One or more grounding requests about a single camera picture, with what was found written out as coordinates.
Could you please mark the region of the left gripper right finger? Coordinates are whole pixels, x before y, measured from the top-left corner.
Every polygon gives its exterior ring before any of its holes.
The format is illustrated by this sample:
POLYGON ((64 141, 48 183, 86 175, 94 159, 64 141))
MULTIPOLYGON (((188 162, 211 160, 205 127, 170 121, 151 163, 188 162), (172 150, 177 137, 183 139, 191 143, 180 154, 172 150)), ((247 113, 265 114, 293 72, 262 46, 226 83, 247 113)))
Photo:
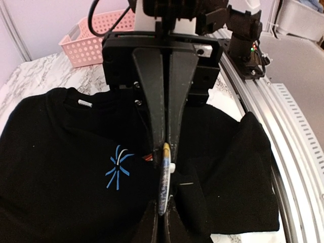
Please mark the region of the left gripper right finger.
POLYGON ((189 236, 176 209, 176 203, 172 195, 169 197, 167 209, 164 214, 163 242, 189 242, 189 236))

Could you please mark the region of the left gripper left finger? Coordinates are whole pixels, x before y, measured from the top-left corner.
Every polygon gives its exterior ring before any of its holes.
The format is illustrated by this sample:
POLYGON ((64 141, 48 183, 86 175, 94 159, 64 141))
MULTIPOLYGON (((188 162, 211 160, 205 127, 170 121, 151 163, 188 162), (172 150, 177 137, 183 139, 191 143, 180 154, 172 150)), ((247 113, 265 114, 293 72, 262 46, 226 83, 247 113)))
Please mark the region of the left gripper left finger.
POLYGON ((138 224, 133 242, 139 243, 157 243, 160 242, 160 220, 158 213, 158 203, 152 200, 148 203, 147 208, 138 224))

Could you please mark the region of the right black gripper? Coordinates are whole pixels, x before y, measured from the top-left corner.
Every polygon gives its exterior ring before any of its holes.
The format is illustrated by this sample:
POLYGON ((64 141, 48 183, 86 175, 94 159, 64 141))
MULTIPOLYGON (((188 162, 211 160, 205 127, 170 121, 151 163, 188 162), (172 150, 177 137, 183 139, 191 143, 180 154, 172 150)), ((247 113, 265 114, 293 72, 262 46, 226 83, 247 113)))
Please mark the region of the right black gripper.
POLYGON ((153 160, 159 166, 165 141, 164 77, 169 78, 167 142, 177 161, 183 110, 203 106, 220 72, 223 49, 216 39, 153 32, 113 32, 102 42, 103 69, 111 89, 140 79, 150 116, 153 160), (183 50, 191 47, 193 51, 183 50))

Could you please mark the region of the yellow brooch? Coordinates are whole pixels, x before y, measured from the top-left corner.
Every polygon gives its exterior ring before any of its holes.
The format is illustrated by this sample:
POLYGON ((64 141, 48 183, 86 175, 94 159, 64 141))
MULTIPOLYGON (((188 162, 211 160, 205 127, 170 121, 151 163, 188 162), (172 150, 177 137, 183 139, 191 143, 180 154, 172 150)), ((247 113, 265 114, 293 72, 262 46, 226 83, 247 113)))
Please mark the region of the yellow brooch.
POLYGON ((176 169, 175 163, 172 162, 171 149, 168 143, 163 145, 163 157, 161 161, 161 174, 158 197, 158 214, 164 215, 167 211, 168 200, 170 196, 171 174, 176 169))

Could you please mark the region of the round orange white brooch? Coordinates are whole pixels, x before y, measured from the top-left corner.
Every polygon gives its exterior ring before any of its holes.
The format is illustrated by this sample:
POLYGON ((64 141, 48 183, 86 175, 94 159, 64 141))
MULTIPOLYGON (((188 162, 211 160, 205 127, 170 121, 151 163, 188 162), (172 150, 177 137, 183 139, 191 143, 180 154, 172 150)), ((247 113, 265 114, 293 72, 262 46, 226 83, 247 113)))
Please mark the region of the round orange white brooch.
POLYGON ((153 161, 153 155, 152 154, 149 154, 149 155, 146 155, 144 157, 142 157, 145 161, 153 161))

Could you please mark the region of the black t-shirt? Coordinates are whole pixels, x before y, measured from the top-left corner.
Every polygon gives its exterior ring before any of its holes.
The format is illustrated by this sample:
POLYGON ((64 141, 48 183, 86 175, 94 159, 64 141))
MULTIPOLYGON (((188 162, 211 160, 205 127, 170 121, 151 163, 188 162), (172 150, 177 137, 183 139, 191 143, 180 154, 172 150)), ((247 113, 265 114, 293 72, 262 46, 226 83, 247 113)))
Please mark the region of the black t-shirt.
MULTIPOLYGON (((133 242, 160 168, 133 92, 56 88, 1 135, 1 242, 133 242)), ((189 242, 279 230, 270 142, 255 116, 186 107, 170 194, 189 242)))

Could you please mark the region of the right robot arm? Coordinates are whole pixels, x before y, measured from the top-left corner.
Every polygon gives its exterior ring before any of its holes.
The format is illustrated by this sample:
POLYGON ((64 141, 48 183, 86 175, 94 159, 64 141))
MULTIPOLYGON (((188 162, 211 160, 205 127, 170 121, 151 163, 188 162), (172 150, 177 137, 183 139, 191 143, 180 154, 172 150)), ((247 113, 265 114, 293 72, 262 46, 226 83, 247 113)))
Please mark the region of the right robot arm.
POLYGON ((103 70, 113 90, 137 89, 137 103, 146 106, 153 159, 167 168, 177 159, 182 115, 186 104, 201 106, 219 73, 220 44, 207 38, 223 26, 232 32, 229 55, 242 67, 262 32, 259 1, 129 1, 125 13, 135 25, 122 32, 112 25, 102 37, 103 70))

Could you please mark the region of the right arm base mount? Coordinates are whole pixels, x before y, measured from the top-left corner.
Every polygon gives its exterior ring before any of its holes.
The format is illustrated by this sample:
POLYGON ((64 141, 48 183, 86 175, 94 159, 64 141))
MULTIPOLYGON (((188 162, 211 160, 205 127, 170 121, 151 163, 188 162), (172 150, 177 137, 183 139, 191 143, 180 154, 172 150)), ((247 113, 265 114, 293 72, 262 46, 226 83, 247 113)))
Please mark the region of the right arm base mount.
POLYGON ((243 80, 259 79, 265 76, 266 66, 270 64, 270 59, 261 51, 258 40, 253 42, 233 36, 231 39, 218 39, 218 42, 243 80))

